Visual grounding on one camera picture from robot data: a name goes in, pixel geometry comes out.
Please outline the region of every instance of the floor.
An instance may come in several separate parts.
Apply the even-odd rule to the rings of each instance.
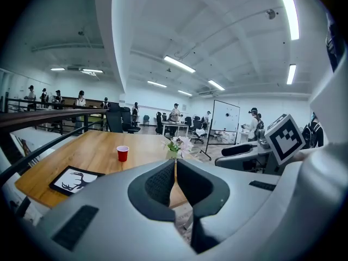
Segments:
[[[156,127],[155,126],[143,126],[143,125],[139,125],[139,127],[141,128],[141,130],[136,133],[136,134],[154,134],[156,135]],[[186,134],[186,129],[180,129],[178,136],[185,136]],[[165,135],[167,138],[170,138],[169,133],[166,133]],[[197,138],[197,136],[190,134],[188,135],[189,138]],[[211,145],[209,144],[208,146],[208,150],[207,150],[207,154],[210,155],[210,157],[212,158],[212,160],[209,160],[209,157],[207,157],[205,154],[200,153],[201,150],[206,151],[206,147],[207,147],[207,141],[208,138],[207,137],[202,137],[204,144],[202,144],[200,141],[197,141],[197,143],[195,143],[194,140],[192,140],[192,144],[194,145],[192,148],[192,152],[191,155],[194,156],[195,158],[199,159],[201,162],[203,163],[211,163],[212,165],[214,164],[215,159],[222,157],[221,154],[221,150],[225,147],[231,146],[231,145]],[[210,137],[209,138],[209,142],[217,142],[215,140],[214,137]]]

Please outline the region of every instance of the fluorescent light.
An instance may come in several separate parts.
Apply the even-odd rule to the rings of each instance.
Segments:
[[[224,91],[224,88],[222,88],[218,83],[216,83],[215,81],[209,80],[208,81],[211,85],[215,86],[216,88],[218,88],[221,91]]]
[[[300,38],[299,21],[294,0],[283,0],[283,3],[288,15],[291,39],[298,40]]]
[[[82,69],[84,72],[103,72],[102,70],[89,70],[89,69]]]
[[[178,90],[178,92],[183,93],[183,94],[188,95],[188,96],[192,96],[192,94],[186,93],[186,92],[184,92],[184,91]]]
[[[288,76],[288,82],[287,84],[292,84],[294,81],[294,76],[295,76],[295,71],[296,71],[296,65],[290,65],[289,69],[289,76]]]
[[[153,84],[153,85],[156,85],[156,86],[160,86],[160,87],[167,88],[166,85],[162,85],[162,84],[159,84],[159,83],[156,83],[156,82],[148,81],[148,83]]]
[[[172,63],[174,65],[177,65],[178,67],[181,67],[181,68],[187,70],[190,73],[195,72],[194,69],[190,68],[189,66],[184,65],[183,63],[181,63],[181,62],[179,62],[179,61],[177,61],[177,60],[175,60],[173,58],[170,58],[168,55],[166,57],[164,57],[164,60],[166,60],[166,61],[168,61],[168,62],[170,62],[170,63]]]

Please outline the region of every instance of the railing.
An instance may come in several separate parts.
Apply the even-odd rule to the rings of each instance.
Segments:
[[[21,128],[27,128],[30,126],[38,126],[45,122],[51,122],[54,120],[60,120],[63,118],[74,118],[83,116],[83,126],[74,129],[73,131],[64,134],[51,142],[41,146],[33,152],[30,152],[27,156],[21,158],[16,163],[7,168],[0,174],[0,188],[12,177],[15,173],[26,167],[28,163],[42,154],[45,150],[52,146],[60,143],[68,137],[78,134],[82,131],[86,132],[91,129],[94,125],[100,125],[99,130],[103,130],[106,126],[106,118],[90,123],[88,121],[89,115],[91,114],[102,114],[106,113],[106,109],[86,108],[86,109],[70,109],[70,110],[52,110],[52,111],[27,111],[20,113],[4,113],[0,114],[0,135],[5,132],[12,132]],[[26,209],[30,205],[30,200],[26,197],[19,208],[17,209],[16,215],[23,217]]]
[[[8,98],[8,94],[6,94],[5,97],[5,113],[13,112],[13,113],[28,113],[33,111],[48,111],[48,110],[63,110],[63,109],[93,109],[96,110],[96,108],[93,107],[80,107],[76,105],[70,105],[70,104],[61,104],[61,103],[49,103],[49,102],[38,102],[38,101],[30,101],[30,100],[20,100],[15,98]],[[48,124],[48,121],[45,121],[43,124],[40,125],[31,125],[34,126],[35,129],[42,129],[50,132],[56,132],[63,135],[64,133],[69,133],[72,130],[78,128],[81,122],[84,122],[85,117],[82,118],[76,118],[80,116],[71,116],[69,118],[63,118],[63,119],[56,119],[50,121],[50,124]],[[89,114],[89,120],[90,123],[95,122],[96,120],[101,119],[104,120],[104,112],[96,114],[91,113]],[[103,122],[99,125],[96,124],[96,127],[93,129],[100,129],[103,127]]]

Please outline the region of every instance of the white ceiling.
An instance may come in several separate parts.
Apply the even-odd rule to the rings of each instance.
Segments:
[[[133,40],[129,51],[123,50],[130,55],[127,77],[194,95],[310,94],[313,66],[325,56],[326,18],[312,0],[294,1],[300,27],[296,41],[290,40],[282,0],[145,0],[141,9],[125,7],[124,16],[137,17],[129,29],[133,35],[123,31],[121,36]],[[278,13],[275,19],[266,18],[268,9]],[[47,69],[81,65],[102,69],[100,80],[115,77],[95,0],[35,0],[18,27],[22,45]],[[166,55],[196,72],[164,62]],[[289,64],[297,65],[292,85],[286,85]],[[208,84],[211,79],[226,90],[217,91]]]

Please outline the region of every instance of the whiteboard stand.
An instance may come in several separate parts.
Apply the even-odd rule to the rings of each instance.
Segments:
[[[230,124],[232,124],[232,123],[228,122],[228,125],[222,127],[225,130],[213,129],[213,125],[216,124],[214,122],[215,121],[214,120],[214,115],[215,115],[215,119],[221,119],[222,118],[221,115],[225,115],[225,112],[223,110],[223,107],[225,107],[224,104],[226,104],[230,108],[230,110],[233,110],[232,111],[233,112],[232,115],[234,116],[234,125],[232,126],[232,128],[229,128],[228,126],[230,126]],[[209,158],[209,160],[212,160],[212,158],[207,154],[208,145],[236,145],[236,143],[237,143],[237,136],[238,136],[238,128],[239,128],[239,114],[240,114],[240,107],[237,107],[236,105],[232,105],[232,104],[229,104],[229,103],[226,103],[226,102],[221,102],[221,101],[214,100],[213,117],[212,117],[212,121],[210,123],[210,129],[209,129],[209,132],[208,132],[208,141],[207,141],[207,145],[206,145],[206,151],[200,150],[200,153],[205,154]],[[216,131],[216,130],[217,131],[232,132],[232,133],[235,132],[234,143],[209,143],[210,132],[211,131]]]

